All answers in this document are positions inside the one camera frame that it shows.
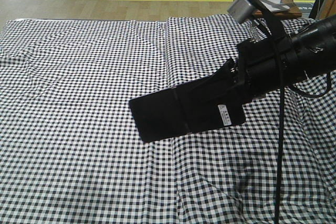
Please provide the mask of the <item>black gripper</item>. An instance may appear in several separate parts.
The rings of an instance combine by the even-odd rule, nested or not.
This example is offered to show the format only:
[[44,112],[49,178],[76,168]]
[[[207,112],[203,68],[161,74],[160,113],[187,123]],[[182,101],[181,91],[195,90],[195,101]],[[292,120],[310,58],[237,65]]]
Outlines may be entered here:
[[227,60],[217,71],[186,84],[183,105],[187,109],[241,107],[280,88],[276,56],[282,51],[271,38],[237,44],[238,58]]

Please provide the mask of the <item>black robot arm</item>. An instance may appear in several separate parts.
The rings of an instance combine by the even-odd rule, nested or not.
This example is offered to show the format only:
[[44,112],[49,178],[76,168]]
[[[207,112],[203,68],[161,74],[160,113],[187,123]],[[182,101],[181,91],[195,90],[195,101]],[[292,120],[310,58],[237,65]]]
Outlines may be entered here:
[[302,27],[287,35],[281,22],[265,39],[237,45],[238,58],[228,60],[209,77],[191,83],[188,103],[202,107],[242,106],[268,92],[289,87],[307,98],[317,98],[295,87],[309,78],[335,70],[335,16]]

